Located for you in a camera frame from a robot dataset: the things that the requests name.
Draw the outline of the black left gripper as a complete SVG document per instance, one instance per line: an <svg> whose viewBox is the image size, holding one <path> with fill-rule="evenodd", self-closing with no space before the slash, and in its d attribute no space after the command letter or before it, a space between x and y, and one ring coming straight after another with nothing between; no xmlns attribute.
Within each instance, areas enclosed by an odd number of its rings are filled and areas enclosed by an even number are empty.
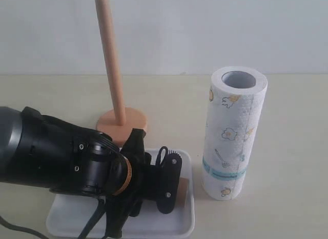
<svg viewBox="0 0 328 239"><path fill-rule="evenodd" d="M79 127L55 117L49 122L72 135L74 170L54 193L83 196L117 196L134 192L143 176L143 166L150 160L145 152L143 129L133 128L130 136L119 148L107 134ZM181 155L160 148L155 164L151 166L150 198L163 214L174 210L182 169Z"/></svg>

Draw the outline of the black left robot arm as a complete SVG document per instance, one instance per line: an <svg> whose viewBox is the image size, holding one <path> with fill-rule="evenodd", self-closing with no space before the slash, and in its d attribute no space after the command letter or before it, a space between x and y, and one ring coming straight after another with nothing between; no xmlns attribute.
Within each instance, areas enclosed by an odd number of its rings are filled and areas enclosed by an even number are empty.
<svg viewBox="0 0 328 239"><path fill-rule="evenodd" d="M33 108L1 107L1 181L59 194L105 196L115 204L151 200L168 214L175 207L182 158L161 147L152 162L144 136L133 129L119 147L105 133Z"/></svg>

